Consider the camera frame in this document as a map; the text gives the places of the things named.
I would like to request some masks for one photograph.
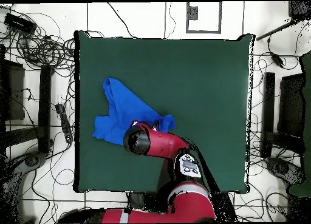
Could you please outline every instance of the green cloth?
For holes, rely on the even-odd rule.
[[[306,151],[301,162],[306,180],[303,184],[291,186],[289,192],[298,197],[311,197],[311,51],[300,58],[300,65],[306,76],[306,84],[302,90],[306,102],[303,133]]]
[[[161,158],[131,155],[92,136],[95,117],[108,115],[106,77],[120,80],[160,115],[172,114],[174,133],[197,145],[221,191],[247,192],[253,35],[239,41],[164,40],[88,38],[80,31],[79,39],[80,192],[156,192],[162,168]]]

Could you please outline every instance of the tile grout line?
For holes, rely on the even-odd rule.
[[[86,3],[86,31],[89,31],[89,3]]]
[[[61,200],[61,199],[47,199],[52,202],[77,202],[84,203],[84,200]],[[37,201],[37,202],[46,202],[44,199],[22,199],[22,201]],[[95,202],[95,203],[127,203],[127,201],[105,201],[105,200],[85,200],[85,202]]]
[[[21,127],[33,127],[31,124],[11,124],[11,126],[21,126]],[[50,125],[50,127],[62,127],[61,125]]]
[[[37,202],[46,202],[44,199],[22,199],[23,201],[37,201]],[[126,201],[109,201],[109,200],[52,200],[48,199],[48,201],[52,202],[77,202],[77,203],[84,203],[84,202],[94,202],[94,203],[127,203]],[[257,208],[265,208],[265,206],[261,205],[235,205],[234,207],[257,207]]]
[[[271,56],[271,54],[253,54],[253,56]],[[295,58],[299,58],[301,57],[301,55],[279,55],[280,57],[295,57]]]
[[[166,2],[165,2],[165,11],[164,11],[164,39],[166,35]]]

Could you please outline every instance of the cable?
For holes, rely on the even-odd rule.
[[[92,33],[98,33],[102,38],[105,38],[105,37],[104,37],[104,34],[101,33],[100,31],[96,31],[96,30],[85,30],[84,32],[87,33],[91,38],[92,38],[93,36],[90,35],[90,32],[92,32]]]
[[[174,25],[174,28],[173,28],[172,32],[168,34],[167,39],[169,38],[169,36],[170,36],[171,34],[174,33],[175,28],[176,28],[176,22],[175,22],[175,20],[173,19],[172,15],[171,15],[171,6],[172,6],[172,2],[169,4],[168,14],[169,14],[169,17],[174,21],[174,24],[175,24],[175,25]]]
[[[34,178],[33,178],[33,180],[32,180],[31,189],[32,189],[32,191],[33,191],[38,197],[41,197],[42,199],[44,199],[45,201],[47,201],[48,204],[49,204],[48,207],[47,207],[47,209],[44,211],[43,215],[42,215],[41,218],[40,218],[39,224],[41,224],[41,221],[42,221],[43,217],[45,216],[47,210],[48,210],[49,207],[50,207],[50,201],[48,201],[48,199],[46,199],[45,197],[39,195],[39,194],[35,191],[35,189],[33,188],[33,183],[35,182],[35,180],[36,180],[36,170],[35,170],[35,176],[34,176]]]
[[[119,16],[119,14],[115,11],[115,9],[113,8],[113,6],[107,2],[107,4],[111,7],[111,9],[113,9],[114,13],[118,16],[118,18],[120,19],[120,21],[122,21],[122,23],[125,25],[126,27],[126,30],[128,31],[129,35],[133,38],[137,38],[136,36],[133,36],[130,32],[129,32],[129,29],[128,29],[128,26],[125,24],[125,22],[121,19],[121,17]]]
[[[32,92],[31,92],[31,90],[30,90],[29,88],[24,88],[24,89],[21,89],[21,90],[17,90],[17,91],[15,91],[15,93],[23,92],[24,90],[26,90],[26,91],[29,92],[29,97],[23,97],[23,99],[27,99],[28,101],[33,100],[33,101],[35,101],[36,103],[39,103],[39,99],[35,98],[35,97],[32,95]],[[55,105],[54,105],[53,103],[51,103],[51,102],[50,102],[49,104],[50,104],[51,110],[54,111],[54,112],[56,112],[56,109],[54,109],[54,108],[55,108]]]
[[[293,56],[293,57],[295,57],[295,59],[297,60],[297,63],[296,63],[296,65],[295,65],[294,67],[292,67],[292,68],[289,68],[289,69],[288,69],[288,68],[285,68],[284,66],[286,66],[286,64],[287,64],[286,58],[280,57],[279,55],[273,53],[273,52],[270,50],[270,42],[271,42],[271,36],[272,36],[272,35],[270,35],[270,37],[268,38],[267,44],[268,44],[268,50],[269,50],[269,52],[270,52],[270,54],[271,54],[271,56],[272,56],[271,58],[272,58],[272,60],[273,60],[279,67],[281,67],[282,69],[284,69],[284,70],[292,70],[292,69],[294,69],[294,68],[296,68],[296,67],[298,66],[298,64],[299,64],[299,59],[296,57],[296,53],[297,53],[297,48],[298,48],[299,36],[300,36],[301,32],[305,29],[305,27],[306,27],[307,25],[310,24],[310,22],[311,22],[311,19],[307,21],[307,23],[303,26],[303,28],[300,30],[299,34],[297,35],[297,39],[296,39],[296,49],[295,49],[294,56]]]
[[[20,17],[26,18],[27,20],[36,24],[36,22],[29,16],[23,13],[18,13]],[[5,39],[10,40],[10,45],[7,49],[13,48],[13,42],[16,42],[16,50],[18,54],[13,54],[16,56],[16,61],[19,63],[18,59],[23,59],[25,63],[30,67],[30,70],[39,70],[40,66],[43,64],[50,64],[56,70],[55,73],[62,77],[70,77],[73,74],[73,70],[70,71],[68,76],[63,76],[57,70],[58,69],[71,69],[74,66],[73,55],[74,55],[74,40],[69,39],[64,41],[60,35],[60,27],[55,22],[55,20],[43,13],[33,12],[27,13],[29,15],[39,14],[50,18],[58,27],[59,35],[46,35],[46,31],[38,26],[34,35],[27,35],[25,33],[19,32],[15,29],[7,27],[7,31],[4,33],[5,37],[1,37],[1,42]]]
[[[280,195],[280,196],[284,197],[286,200],[287,200],[287,197],[286,197],[284,194],[281,194],[281,193],[278,193],[278,192],[273,192],[273,193],[269,194],[269,195],[266,197],[266,199],[265,199],[265,207],[266,207],[266,209],[267,209],[267,213],[268,213],[269,219],[271,220],[271,222],[274,222],[274,221],[272,220],[271,215],[270,215],[271,210],[270,210],[269,207],[268,207],[268,199],[269,199],[269,197],[272,196],[272,195]],[[287,218],[284,209],[283,209],[282,207],[280,207],[279,205],[277,206],[277,208],[278,208],[278,210],[276,210],[276,209],[274,208],[274,209],[275,209],[275,212],[278,211],[278,212],[279,212],[280,214],[282,214],[285,218]]]
[[[70,172],[73,173],[73,179],[72,179],[70,182],[65,183],[65,184],[64,184],[64,183],[60,183],[60,182],[57,181],[57,178],[59,177],[59,175],[60,175],[62,172],[64,172],[64,171],[70,171]],[[52,178],[54,179],[53,188],[52,188],[52,198],[53,198],[53,208],[55,208],[55,207],[56,207],[55,200],[54,200],[54,186],[55,186],[55,183],[58,183],[59,185],[62,185],[62,186],[69,185],[69,184],[71,184],[71,183],[75,180],[75,179],[74,179],[75,173],[74,173],[74,171],[71,170],[71,169],[63,169],[62,171],[60,171],[60,172],[57,174],[57,176],[56,176],[55,178],[54,178],[54,176],[53,176],[53,174],[52,174],[52,168],[50,168],[50,173],[51,173]],[[52,208],[52,219],[53,219],[54,223],[56,223],[56,220],[55,220],[54,217],[53,217],[53,208]],[[56,214],[56,212],[57,212],[57,208],[55,208],[55,213],[54,213],[55,218],[57,219],[57,214]]]

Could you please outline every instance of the blue cloth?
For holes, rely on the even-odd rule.
[[[171,114],[161,117],[119,80],[106,78],[103,89],[109,102],[109,116],[96,117],[93,137],[123,145],[124,134],[133,120],[158,123],[158,130],[161,132],[167,133],[169,128],[175,129]]]

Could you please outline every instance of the floor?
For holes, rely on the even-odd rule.
[[[152,3],[112,3],[114,9],[127,24],[131,34],[138,38],[206,38],[206,39],[230,39],[235,40],[241,34],[252,33],[257,36],[262,35],[276,27],[284,24],[290,18],[288,16],[288,2],[223,2],[222,3],[222,33],[218,34],[186,34],[185,33],[185,2],[152,2]],[[91,3],[91,4],[15,4],[12,7],[17,12],[29,13],[30,16],[40,27],[42,27],[47,35],[61,37],[63,40],[73,38],[75,30],[93,30],[99,31],[105,37],[126,36],[129,34],[123,23],[117,18],[114,11],[107,3]],[[7,11],[0,8],[0,21],[3,21]],[[254,88],[252,105],[251,130],[253,131],[251,138],[254,147],[258,147],[259,142],[256,141],[260,137],[261,131],[261,101],[262,83],[258,86],[262,78],[261,71],[275,72],[276,89],[275,95],[279,93],[279,83],[282,76],[300,73],[300,65],[296,66],[295,55],[302,55],[311,48],[309,45],[310,33],[309,26],[305,27],[297,38],[298,33],[303,28],[305,22],[301,22],[296,26],[283,30],[271,38],[270,48],[273,52],[284,55],[286,58],[286,67],[292,70],[284,70],[272,64],[269,56],[265,52],[268,51],[267,39],[255,42],[254,46]],[[0,32],[5,31],[5,26],[0,24]],[[14,61],[17,51],[12,48],[10,56]],[[63,76],[70,72],[67,69],[58,71]],[[61,101],[67,94],[70,77],[61,77],[54,75],[52,78],[52,103]],[[24,87],[31,90],[35,98],[39,97],[39,72],[26,71],[24,79]],[[24,93],[24,97],[28,97],[29,93]],[[275,128],[278,119],[278,98],[276,97],[275,106]],[[72,114],[70,124],[74,124],[74,99],[71,99],[71,106],[67,107],[67,115]],[[38,124],[38,103],[34,100],[25,99],[25,108],[28,110],[34,124]],[[54,138],[57,133],[61,132],[60,119],[57,114],[51,111],[51,137]],[[29,117],[21,121],[7,122],[7,131],[10,129],[18,129],[31,125]],[[7,155],[14,158],[33,146],[35,148],[36,141],[29,141],[7,149]],[[60,133],[55,138],[54,154],[61,152],[66,148],[63,134]],[[34,172],[27,175],[23,187],[23,208],[26,217],[36,216],[36,223],[54,223],[55,220],[64,212],[75,208],[116,208],[125,207],[127,205],[126,195],[122,192],[108,191],[89,191],[85,194],[77,194],[72,190],[73,171],[74,171],[74,145],[64,154],[54,156],[46,162],[46,164],[38,169],[36,182],[34,184],[35,191],[50,201],[48,202],[37,196],[31,189],[34,178]],[[273,151],[274,156],[280,150]],[[286,151],[282,154],[288,157],[285,160],[292,160],[299,165],[299,158],[294,157],[293,153]],[[267,196],[273,192],[279,192],[286,196],[285,186],[282,181],[270,175],[265,169],[265,163],[260,162],[260,158],[252,157],[252,166],[250,167],[250,192],[248,194],[230,193],[230,197],[234,203],[237,215],[240,221],[257,221],[257,222],[283,222],[285,217],[282,212],[287,209],[287,200],[279,195],[271,195],[268,198],[268,209],[265,207]]]

